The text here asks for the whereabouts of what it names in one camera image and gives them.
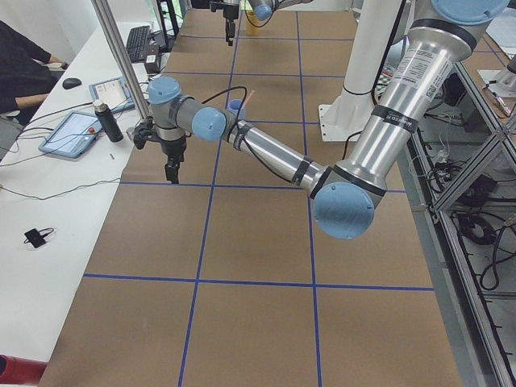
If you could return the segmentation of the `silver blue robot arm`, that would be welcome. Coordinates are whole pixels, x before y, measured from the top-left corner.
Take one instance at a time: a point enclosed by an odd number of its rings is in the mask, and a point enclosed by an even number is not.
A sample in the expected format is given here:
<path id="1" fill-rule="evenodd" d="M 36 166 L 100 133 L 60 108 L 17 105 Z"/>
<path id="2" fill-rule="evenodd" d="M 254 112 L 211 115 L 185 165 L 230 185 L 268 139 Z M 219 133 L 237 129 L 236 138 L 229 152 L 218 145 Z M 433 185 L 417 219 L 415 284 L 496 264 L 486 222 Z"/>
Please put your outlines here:
<path id="1" fill-rule="evenodd" d="M 225 18 L 225 40 L 228 46 L 232 46 L 235 39 L 235 21 L 240 16 L 241 1 L 210 1 L 210 11 L 221 10 Z M 255 16 L 260 21 L 266 21 L 272 17 L 275 11 L 295 6 L 307 4 L 310 0 L 284 0 L 284 1 L 248 1 Z"/>
<path id="2" fill-rule="evenodd" d="M 196 101 L 171 77 L 148 85 L 156 140 L 223 139 L 266 169 L 305 189 L 316 223 L 336 239 L 365 233 L 385 195 L 385 178 L 417 129 L 452 66 L 472 55 L 505 1 L 425 1 L 408 31 L 409 47 L 351 155 L 322 166 L 263 133 L 236 113 Z"/>

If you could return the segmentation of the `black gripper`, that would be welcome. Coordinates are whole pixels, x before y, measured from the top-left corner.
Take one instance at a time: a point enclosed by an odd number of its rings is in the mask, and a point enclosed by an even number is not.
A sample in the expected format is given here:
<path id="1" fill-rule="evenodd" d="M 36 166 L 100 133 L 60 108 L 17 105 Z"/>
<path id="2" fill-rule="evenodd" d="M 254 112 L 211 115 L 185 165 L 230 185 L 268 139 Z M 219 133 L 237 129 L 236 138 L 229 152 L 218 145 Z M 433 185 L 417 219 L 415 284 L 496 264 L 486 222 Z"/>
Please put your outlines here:
<path id="1" fill-rule="evenodd" d="M 164 165 L 166 180 L 171 184 L 179 183 L 179 169 L 186 150 L 186 139 L 161 140 L 162 152 L 168 157 Z"/>
<path id="2" fill-rule="evenodd" d="M 223 3 L 223 17 L 226 19 L 225 23 L 225 34 L 226 42 L 228 45 L 232 45 L 235 39 L 235 23 L 234 21 L 239 18 L 239 3 Z"/>

